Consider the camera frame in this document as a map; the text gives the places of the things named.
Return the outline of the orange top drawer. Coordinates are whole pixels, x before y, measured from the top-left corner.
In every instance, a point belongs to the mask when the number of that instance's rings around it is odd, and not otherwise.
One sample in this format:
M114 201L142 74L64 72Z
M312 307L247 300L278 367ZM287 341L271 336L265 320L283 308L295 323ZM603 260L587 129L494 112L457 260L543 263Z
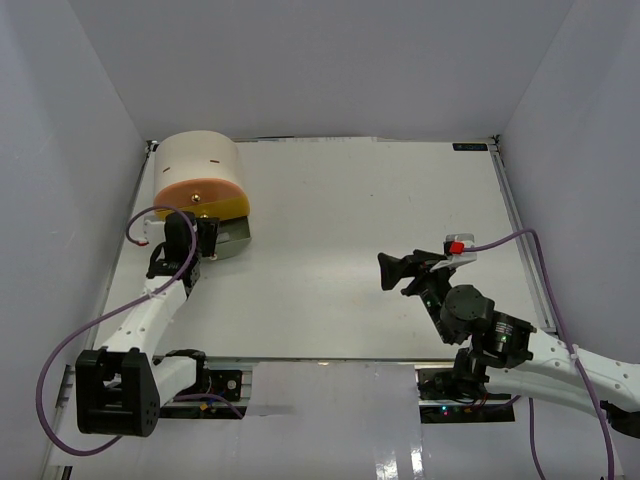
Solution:
M154 204L187 207L217 202L238 202L247 208L248 197L239 185L220 178L196 178L173 183L161 189Z

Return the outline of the grey-green bottom drawer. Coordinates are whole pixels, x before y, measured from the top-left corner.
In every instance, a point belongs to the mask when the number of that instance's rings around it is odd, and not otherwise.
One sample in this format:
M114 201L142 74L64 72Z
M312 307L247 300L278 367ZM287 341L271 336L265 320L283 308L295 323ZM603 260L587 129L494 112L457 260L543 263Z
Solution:
M239 217L220 221L214 250L216 260L225 260L240 255L251 242L249 218Z

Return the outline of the yellow drawer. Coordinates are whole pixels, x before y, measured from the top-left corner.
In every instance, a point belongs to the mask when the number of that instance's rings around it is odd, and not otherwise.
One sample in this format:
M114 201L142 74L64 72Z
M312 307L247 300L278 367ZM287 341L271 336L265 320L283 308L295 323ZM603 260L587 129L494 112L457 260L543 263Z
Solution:
M179 210L193 213L196 218L218 218L227 221L248 217L250 214L250 203L246 196L208 201L203 195L194 194L188 200L188 204L179 207Z

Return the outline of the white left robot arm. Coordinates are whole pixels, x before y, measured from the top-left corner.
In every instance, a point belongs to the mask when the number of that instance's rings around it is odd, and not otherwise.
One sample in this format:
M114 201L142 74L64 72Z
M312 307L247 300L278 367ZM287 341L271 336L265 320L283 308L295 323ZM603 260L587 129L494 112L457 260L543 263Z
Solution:
M211 374L196 351L159 362L156 349L200 276L202 259L215 254L220 221L191 212L164 220L164 239L152 251L141 301L95 350L76 360L76 418L83 434L149 436L162 407L178 393L199 399Z

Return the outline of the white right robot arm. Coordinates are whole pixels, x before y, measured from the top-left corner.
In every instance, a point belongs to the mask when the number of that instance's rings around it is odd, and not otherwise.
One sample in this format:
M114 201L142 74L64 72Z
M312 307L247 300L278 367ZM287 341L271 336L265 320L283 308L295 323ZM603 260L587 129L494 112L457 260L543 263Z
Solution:
M440 339L459 350L452 368L419 380L423 397L480 400L488 394L522 395L602 414L616 432L639 435L639 367L603 357L500 312L469 284L453 285L453 261L416 250L402 258L377 257L381 287L402 281L402 295L419 298Z

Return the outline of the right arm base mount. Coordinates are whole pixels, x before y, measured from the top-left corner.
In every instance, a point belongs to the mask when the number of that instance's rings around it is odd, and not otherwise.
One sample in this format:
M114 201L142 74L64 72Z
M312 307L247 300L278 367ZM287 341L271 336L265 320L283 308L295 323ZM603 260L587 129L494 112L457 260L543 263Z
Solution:
M514 404L509 394L491 394L484 390L460 389L451 380L451 368L415 370L419 396L419 414L423 425L471 425L512 423Z

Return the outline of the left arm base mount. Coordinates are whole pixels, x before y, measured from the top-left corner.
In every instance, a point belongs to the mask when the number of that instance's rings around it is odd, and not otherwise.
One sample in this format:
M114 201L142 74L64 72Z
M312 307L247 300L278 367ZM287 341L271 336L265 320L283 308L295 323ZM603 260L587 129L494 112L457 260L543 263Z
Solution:
M173 401L160 410L162 419L240 420L244 417L251 390L251 374L242 370L206 370L204 384L179 396L193 399Z

